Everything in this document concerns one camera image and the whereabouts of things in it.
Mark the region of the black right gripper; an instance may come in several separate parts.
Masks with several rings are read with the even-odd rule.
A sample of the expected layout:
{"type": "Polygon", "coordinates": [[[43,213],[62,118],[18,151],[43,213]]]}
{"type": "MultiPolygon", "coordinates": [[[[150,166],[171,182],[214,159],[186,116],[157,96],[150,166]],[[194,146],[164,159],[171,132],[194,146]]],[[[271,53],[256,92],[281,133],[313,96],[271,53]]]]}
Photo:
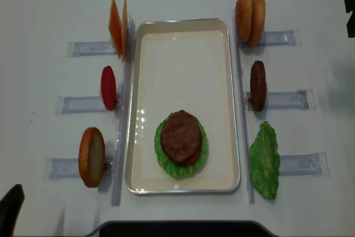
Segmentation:
{"type": "Polygon", "coordinates": [[[355,37],[355,0],[344,0],[346,13],[351,13],[347,22],[347,33],[349,37],[355,37]]]}

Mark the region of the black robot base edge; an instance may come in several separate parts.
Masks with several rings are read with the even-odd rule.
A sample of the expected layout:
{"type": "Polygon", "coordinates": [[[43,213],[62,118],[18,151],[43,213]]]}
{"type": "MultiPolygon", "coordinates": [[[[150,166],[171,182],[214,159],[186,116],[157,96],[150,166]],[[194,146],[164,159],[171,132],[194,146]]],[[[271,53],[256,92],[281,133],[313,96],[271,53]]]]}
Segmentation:
{"type": "Polygon", "coordinates": [[[271,236],[261,226],[249,222],[119,222],[99,231],[100,236],[271,236]]]}

